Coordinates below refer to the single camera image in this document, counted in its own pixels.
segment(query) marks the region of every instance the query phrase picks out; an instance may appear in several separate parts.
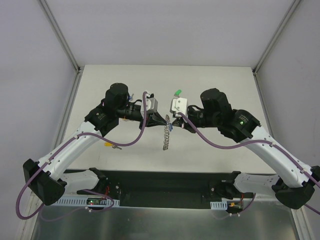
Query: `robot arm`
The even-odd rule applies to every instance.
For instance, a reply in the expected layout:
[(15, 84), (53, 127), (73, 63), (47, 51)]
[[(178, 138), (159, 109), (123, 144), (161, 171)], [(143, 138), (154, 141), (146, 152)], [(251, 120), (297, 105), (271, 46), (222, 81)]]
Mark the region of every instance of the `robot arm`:
[[(105, 98), (84, 118), (78, 129), (58, 147), (34, 162), (29, 159), (23, 164), (25, 181), (45, 163), (42, 172), (31, 182), (29, 188), (45, 205), (55, 203), (63, 194), (83, 189), (94, 189), (104, 193), (108, 185), (106, 177), (96, 168), (77, 173), (64, 173), (68, 166), (87, 148), (103, 138), (119, 124), (119, 118), (140, 122), (143, 126), (144, 108), (136, 102), (129, 102), (128, 87), (115, 83), (106, 91)], [(146, 127), (167, 124), (157, 112), (158, 102), (153, 94), (145, 95)]]
[[(315, 184), (309, 180), (304, 172), (319, 181), (319, 166), (311, 167), (295, 158), (269, 135), (252, 114), (245, 110), (232, 109), (227, 96), (218, 89), (204, 91), (200, 95), (200, 99), (203, 108), (188, 105), (186, 98), (175, 96), (170, 107), (173, 117), (176, 118), (172, 125), (186, 129), (191, 133), (196, 131), (189, 122), (196, 128), (217, 128), (222, 135), (240, 144), (262, 140), (262, 142), (248, 144), (246, 147), (277, 173), (277, 175), (271, 176), (239, 173), (233, 183), (238, 191), (275, 196), (281, 203), (292, 209), (299, 209), (310, 200), (315, 191)], [(287, 152), (302, 166), (303, 171), (298, 169), (275, 146)]]

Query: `metal frame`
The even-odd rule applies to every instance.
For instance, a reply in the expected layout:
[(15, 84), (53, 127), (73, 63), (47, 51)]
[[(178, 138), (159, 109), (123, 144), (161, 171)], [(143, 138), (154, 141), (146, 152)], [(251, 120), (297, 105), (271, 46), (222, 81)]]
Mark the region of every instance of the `metal frame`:
[(80, 80), (82, 77), (82, 73), (83, 73), (83, 68), (81, 67), (79, 69), (79, 72), (75, 75), (75, 78), (73, 80), (72, 88), (71, 88), (68, 100), (66, 102), (66, 105), (64, 107), (62, 120), (59, 124), (58, 132), (55, 137), (55, 141), (54, 141), (52, 149), (55, 149), (60, 143), (62, 143), (62, 141), (64, 139), (65, 132), (66, 132), (66, 129), (68, 126), (68, 121), (69, 121), (70, 114), (71, 114), (71, 110), (74, 105), (75, 98), (76, 98), (77, 91), (78, 91), (78, 87), (79, 87)]
[(72, 53), (57, 21), (56, 21), (56, 18), (55, 16), (53, 15), (48, 3), (46, 0), (37, 0), (40, 7), (42, 8), (45, 16), (47, 17), (48, 19), (48, 22), (50, 23), (51, 27), (52, 27), (52, 30), (54, 31), (58, 41), (60, 42), (61, 44), (61, 47), (63, 48), (65, 54), (67, 55), (67, 57), (69, 58), (74, 70), (76, 71), (76, 73), (79, 72), (80, 70), (80, 66), (78, 65), (76, 59), (75, 59), (75, 56), (74, 54)]
[(264, 114), (264, 117), (265, 117), (266, 126), (268, 128), (269, 134), (274, 138), (275, 136), (274, 136), (274, 133), (273, 133), (272, 128), (271, 128), (266, 101), (265, 101), (264, 95), (263, 95), (263, 93), (261, 91), (257, 74), (253, 73), (253, 78), (254, 78), (256, 90), (258, 91), (259, 99), (260, 99), (260, 102), (261, 102), (261, 105), (262, 105), (262, 110), (263, 110), (263, 114)]
[(281, 33), (284, 31), (285, 27), (287, 26), (287, 23), (289, 22), (289, 20), (291, 19), (291, 17), (295, 13), (295, 11), (298, 9), (298, 6), (300, 5), (300, 3), (302, 1), (303, 0), (294, 0), (291, 3), (289, 9), (286, 11), (283, 19), (281, 20), (279, 26), (275, 30), (273, 36), (271, 37), (269, 43), (267, 44), (265, 50), (263, 51), (258, 63), (256, 64), (256, 67), (253, 70), (254, 74), (256, 74), (260, 70), (261, 66), (264, 64), (267, 56), (269, 55), (271, 50), (274, 48), (274, 46), (275, 46), (277, 40), (279, 39)]
[[(49, 5), (48, 5), (48, 3), (47, 3), (47, 1), (46, 0), (37, 0), (37, 1), (39, 3), (40, 7), (42, 8), (45, 16), (47, 17), (47, 20), (49, 21), (49, 23), (52, 27), (52, 30), (55, 33), (58, 41), (60, 42), (61, 47), (63, 48), (65, 54), (67, 55), (70, 63), (72, 64), (72, 66), (76, 72), (76, 76), (73, 81), (72, 88), (70, 90), (70, 94), (69, 94), (66, 106), (64, 108), (62, 120), (61, 120), (61, 123), (59, 124), (58, 132), (57, 132), (56, 138), (53, 143), (53, 148), (55, 148), (56, 146), (58, 146), (62, 142), (62, 140), (64, 138), (66, 128), (68, 125), (68, 120), (69, 120), (69, 117), (70, 117), (70, 114), (72, 111), (72, 107), (73, 107), (73, 104), (75, 101), (75, 97), (77, 95), (77, 90), (78, 90), (78, 87), (80, 84), (83, 68), (80, 67), (79, 64), (77, 63), (77, 60), (75, 59), (75, 56), (72, 53), (71, 48), (68, 45), (58, 23), (53, 15)], [(288, 22), (290, 21), (292, 15), (298, 9), (298, 7), (302, 1), (303, 0), (294, 0), (291, 3), (289, 9), (287, 10), (285, 16), (281, 20), (279, 26), (277, 27), (275, 33), (271, 37), (269, 43), (267, 44), (265, 50), (263, 51), (260, 59), (257, 62), (256, 67), (253, 70), (254, 81), (256, 84), (257, 91), (258, 91), (260, 102), (262, 104), (262, 109), (263, 109), (263, 113), (264, 113), (264, 116), (266, 119), (267, 127), (268, 127), (270, 135), (272, 135), (272, 136), (273, 136), (273, 132), (272, 132), (271, 124), (269, 121), (269, 114), (268, 114), (268, 110), (266, 107), (263, 93), (262, 93), (261, 88), (259, 86), (259, 78), (257, 77), (257, 72), (261, 69), (266, 58), (268, 57), (268, 55), (270, 54), (270, 52), (272, 51), (272, 49), (276, 45), (277, 40), (279, 39), (281, 33), (284, 31), (284, 29), (287, 26)], [(32, 193), (30, 196), (29, 202), (27, 204), (27, 209), (25, 211), (25, 214), (29, 215), (30, 213), (32, 213), (39, 206), (39, 204), (40, 204), (40, 200), (37, 198), (37, 196), (35, 196), (35, 194)], [(310, 228), (308, 219), (306, 218), (306, 213), (305, 213), (304, 208), (301, 208), (299, 210), (292, 210), (292, 215), (293, 215), (293, 219), (296, 224), (296, 228), (297, 228), (298, 235), (299, 235), (300, 239), (305, 239), (305, 240), (314, 239), (313, 232)], [(36, 219), (37, 219), (36, 217), (33, 217), (29, 220), (21, 222), (20, 229), (19, 229), (19, 232), (17, 235), (17, 239), (29, 240), (31, 238), (33, 230), (34, 230), (34, 226), (36, 224)]]

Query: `white enclosure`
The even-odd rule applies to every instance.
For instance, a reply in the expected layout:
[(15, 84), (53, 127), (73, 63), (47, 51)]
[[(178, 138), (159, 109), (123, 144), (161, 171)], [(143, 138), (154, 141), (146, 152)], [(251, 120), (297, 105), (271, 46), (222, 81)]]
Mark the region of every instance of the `white enclosure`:
[[(78, 127), (114, 82), (127, 84), (135, 99), (145, 89), (154, 92), (161, 115), (169, 113), (178, 89), (201, 106), (202, 91), (218, 88), (296, 157), (320, 165), (319, 12), (318, 0), (2, 1), (0, 238), (30, 239), (34, 226), (33, 219), (19, 221), (14, 209), (23, 163), (44, 156)], [(217, 130), (201, 131), (233, 144)], [(107, 137), (124, 143), (138, 133), (136, 122), (120, 122)], [(226, 153), (178, 128), (171, 132), (171, 152), (163, 152), (162, 143), (163, 128), (150, 128), (122, 158), (98, 142), (70, 167), (273, 173), (246, 148)], [(194, 162), (201, 153), (214, 161)], [(319, 192), (309, 202), (316, 209)], [(22, 213), (34, 207), (27, 206), (29, 196)], [(304, 210), (292, 212), (297, 233), (320, 239), (320, 218), (306, 211), (311, 228)]]

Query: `tabletop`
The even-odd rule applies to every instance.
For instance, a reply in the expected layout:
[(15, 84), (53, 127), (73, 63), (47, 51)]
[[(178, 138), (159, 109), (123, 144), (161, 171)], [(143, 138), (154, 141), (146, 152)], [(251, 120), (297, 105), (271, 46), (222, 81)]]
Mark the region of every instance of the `tabletop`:
[[(86, 65), (74, 100), (65, 136), (72, 134), (90, 110), (104, 98), (113, 83), (128, 86), (133, 99), (142, 99), (145, 90), (154, 93), (158, 112), (170, 114), (170, 103), (177, 90), (189, 105), (202, 107), (200, 94), (217, 88), (227, 95), (233, 109), (244, 109), (267, 129), (266, 119), (250, 67), (164, 66), (164, 65)], [(200, 131), (212, 142), (230, 146), (233, 140), (216, 128)], [(139, 123), (119, 120), (119, 125), (105, 138), (129, 143), (139, 134)], [(69, 169), (97, 168), (119, 171), (204, 172), (273, 174), (274, 171), (245, 147), (221, 150), (205, 143), (197, 134), (174, 127), (170, 132), (169, 149), (163, 151), (164, 127), (146, 128), (135, 145), (113, 149), (99, 140), (74, 161)]]

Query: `white wall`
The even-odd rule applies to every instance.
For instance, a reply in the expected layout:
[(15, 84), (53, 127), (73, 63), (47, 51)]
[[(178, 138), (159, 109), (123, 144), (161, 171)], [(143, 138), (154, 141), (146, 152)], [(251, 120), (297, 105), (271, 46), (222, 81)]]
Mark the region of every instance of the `white wall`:
[(50, 150), (75, 73), (36, 0), (1, 1), (0, 23), (0, 239), (11, 240), (23, 163)]
[[(311, 166), (320, 165), (319, 13), (319, 0), (303, 1), (258, 73), (275, 137)], [(316, 189), (309, 203), (319, 202)], [(320, 216), (306, 211), (320, 239)]]
[(292, 0), (47, 0), (81, 66), (253, 67)]

